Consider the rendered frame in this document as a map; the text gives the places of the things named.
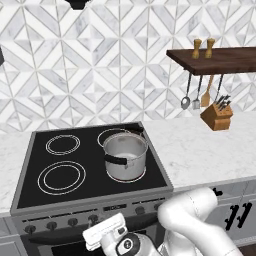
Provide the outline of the hanging metal ladle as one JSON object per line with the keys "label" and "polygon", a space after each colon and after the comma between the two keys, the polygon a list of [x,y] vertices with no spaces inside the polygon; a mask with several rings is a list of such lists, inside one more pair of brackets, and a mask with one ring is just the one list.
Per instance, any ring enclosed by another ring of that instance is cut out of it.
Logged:
{"label": "hanging metal ladle", "polygon": [[[190,84],[191,84],[191,77],[192,77],[192,74],[189,74],[189,77],[188,77],[188,84],[187,84],[187,89],[189,90],[190,89]],[[190,105],[190,98],[188,96],[189,94],[189,91],[186,91],[186,95],[182,98],[181,100],[181,108],[183,110],[186,110],[189,105]]]}

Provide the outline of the wooden salt shaker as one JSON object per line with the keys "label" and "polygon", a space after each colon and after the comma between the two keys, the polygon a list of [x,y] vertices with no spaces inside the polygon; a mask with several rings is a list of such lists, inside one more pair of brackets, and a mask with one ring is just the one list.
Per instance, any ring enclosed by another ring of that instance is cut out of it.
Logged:
{"label": "wooden salt shaker", "polygon": [[192,53],[192,58],[193,59],[198,59],[199,58],[199,49],[201,46],[202,40],[201,39],[195,39],[194,40],[194,50]]}

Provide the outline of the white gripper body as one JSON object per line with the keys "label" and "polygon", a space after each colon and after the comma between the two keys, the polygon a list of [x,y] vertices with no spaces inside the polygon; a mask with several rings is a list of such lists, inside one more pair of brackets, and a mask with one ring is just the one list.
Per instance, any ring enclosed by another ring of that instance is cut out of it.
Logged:
{"label": "white gripper body", "polygon": [[93,251],[101,246],[101,239],[111,234],[115,241],[127,233],[126,221],[122,213],[116,215],[90,227],[82,235],[86,242],[86,248]]}

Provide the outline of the grey drawer front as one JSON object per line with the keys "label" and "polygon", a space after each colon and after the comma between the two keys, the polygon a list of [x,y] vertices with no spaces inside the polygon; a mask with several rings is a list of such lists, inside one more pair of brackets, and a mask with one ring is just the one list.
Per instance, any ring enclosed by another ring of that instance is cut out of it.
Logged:
{"label": "grey drawer front", "polygon": [[[170,196],[174,197],[181,194],[189,194],[196,203],[205,203],[207,206],[215,207],[218,205],[219,200],[242,197],[246,191],[248,183],[248,180],[225,181],[223,184],[201,184],[197,186],[175,188]],[[217,197],[212,190],[213,188],[222,191],[223,195]]]}

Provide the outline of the black and grey stove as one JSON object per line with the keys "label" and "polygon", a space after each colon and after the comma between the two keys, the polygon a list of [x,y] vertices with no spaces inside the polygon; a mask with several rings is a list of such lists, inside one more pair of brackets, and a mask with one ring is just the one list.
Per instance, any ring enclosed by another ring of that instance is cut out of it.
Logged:
{"label": "black and grey stove", "polygon": [[[144,214],[156,213],[154,205],[170,197],[173,187],[152,145],[146,154],[146,172],[137,181],[120,183],[111,179],[105,168],[104,140],[114,134],[113,128],[133,131],[143,128],[140,122],[112,124],[34,132],[31,135],[22,171],[11,207],[11,219],[28,256],[104,256],[100,249],[92,252],[85,240],[41,245],[31,243],[29,235],[51,231],[46,225],[54,221],[55,230],[73,228],[68,220],[77,218],[79,225],[94,225],[116,213],[137,216],[135,208],[143,206]],[[91,223],[90,215],[98,221]],[[24,231],[34,225],[32,234]],[[157,221],[133,231],[149,236],[156,245],[164,238]]]}

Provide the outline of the hanging wooden spatula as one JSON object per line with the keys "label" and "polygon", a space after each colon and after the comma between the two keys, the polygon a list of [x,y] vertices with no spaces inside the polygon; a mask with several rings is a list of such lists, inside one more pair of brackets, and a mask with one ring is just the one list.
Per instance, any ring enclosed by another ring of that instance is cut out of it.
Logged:
{"label": "hanging wooden spatula", "polygon": [[210,88],[211,88],[213,79],[214,79],[214,76],[211,75],[210,78],[209,78],[209,83],[208,83],[207,89],[201,97],[201,106],[202,107],[207,107],[209,105],[209,102],[210,102]]}

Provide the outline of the wooden knife block with knives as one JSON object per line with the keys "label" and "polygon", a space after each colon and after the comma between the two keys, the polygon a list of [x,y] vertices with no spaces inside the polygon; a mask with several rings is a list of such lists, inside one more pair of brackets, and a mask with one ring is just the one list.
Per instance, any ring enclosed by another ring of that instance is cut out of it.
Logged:
{"label": "wooden knife block with knives", "polygon": [[213,131],[228,130],[233,116],[230,103],[230,95],[222,95],[200,114],[201,119]]}

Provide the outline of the black range hood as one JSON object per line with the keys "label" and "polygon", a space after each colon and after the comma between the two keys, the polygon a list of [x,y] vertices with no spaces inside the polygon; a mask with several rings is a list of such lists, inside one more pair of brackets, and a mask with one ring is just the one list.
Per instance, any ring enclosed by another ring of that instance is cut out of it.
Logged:
{"label": "black range hood", "polygon": [[73,10],[83,10],[91,0],[65,0]]}

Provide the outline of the dark wooden wall shelf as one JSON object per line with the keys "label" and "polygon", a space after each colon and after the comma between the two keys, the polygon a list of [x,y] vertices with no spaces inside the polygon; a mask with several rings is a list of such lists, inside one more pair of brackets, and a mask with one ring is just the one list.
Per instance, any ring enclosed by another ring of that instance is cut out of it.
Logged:
{"label": "dark wooden wall shelf", "polygon": [[194,76],[256,72],[256,47],[214,48],[209,59],[205,52],[200,49],[198,59],[192,58],[192,49],[167,50],[166,55]]}

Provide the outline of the hanging metal spatula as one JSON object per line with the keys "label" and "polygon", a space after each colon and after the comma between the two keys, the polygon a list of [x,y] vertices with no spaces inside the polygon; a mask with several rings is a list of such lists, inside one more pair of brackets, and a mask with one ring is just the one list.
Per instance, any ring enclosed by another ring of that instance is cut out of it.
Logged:
{"label": "hanging metal spatula", "polygon": [[193,102],[192,102],[193,110],[200,108],[199,94],[200,94],[200,89],[201,89],[201,85],[202,85],[202,80],[203,80],[203,75],[201,75],[200,78],[199,78],[199,84],[198,84],[198,89],[197,89],[197,96],[196,96],[196,99],[193,100]]}

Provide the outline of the grey cupboard run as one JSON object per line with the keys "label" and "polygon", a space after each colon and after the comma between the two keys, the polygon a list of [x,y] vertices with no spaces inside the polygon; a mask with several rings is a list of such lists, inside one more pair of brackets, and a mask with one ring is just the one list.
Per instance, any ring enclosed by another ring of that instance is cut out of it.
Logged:
{"label": "grey cupboard run", "polygon": [[9,213],[0,213],[0,256],[28,256]]}

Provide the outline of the hanging dark-handled utensil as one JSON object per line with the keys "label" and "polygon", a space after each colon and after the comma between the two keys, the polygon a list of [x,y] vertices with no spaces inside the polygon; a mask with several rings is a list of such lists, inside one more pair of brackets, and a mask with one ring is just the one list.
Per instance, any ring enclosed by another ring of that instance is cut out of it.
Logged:
{"label": "hanging dark-handled utensil", "polygon": [[214,102],[217,101],[217,98],[219,96],[219,92],[220,92],[220,88],[221,88],[221,85],[222,85],[223,77],[224,77],[224,74],[221,74],[220,79],[219,79],[218,88],[217,88],[217,94],[216,94],[216,97],[214,99]]}

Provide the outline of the grey cupboard door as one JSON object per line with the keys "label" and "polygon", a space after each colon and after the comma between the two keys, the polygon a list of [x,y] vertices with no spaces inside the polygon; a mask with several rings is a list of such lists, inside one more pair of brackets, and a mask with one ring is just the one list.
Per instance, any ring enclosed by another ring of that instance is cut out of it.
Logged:
{"label": "grey cupboard door", "polygon": [[256,236],[256,194],[244,196],[243,202],[252,204],[252,207],[241,228],[242,237],[249,238]]}
{"label": "grey cupboard door", "polygon": [[235,197],[227,200],[221,200],[218,202],[218,206],[210,213],[206,222],[208,224],[218,225],[224,229],[224,231],[229,235],[229,237],[236,241],[245,238],[245,233],[242,228],[238,228],[238,220],[234,219],[233,224],[231,225],[230,229],[227,230],[227,222],[226,219],[229,219],[233,210],[231,206],[238,205],[238,212],[236,216],[241,216],[243,212],[243,198],[242,197]]}

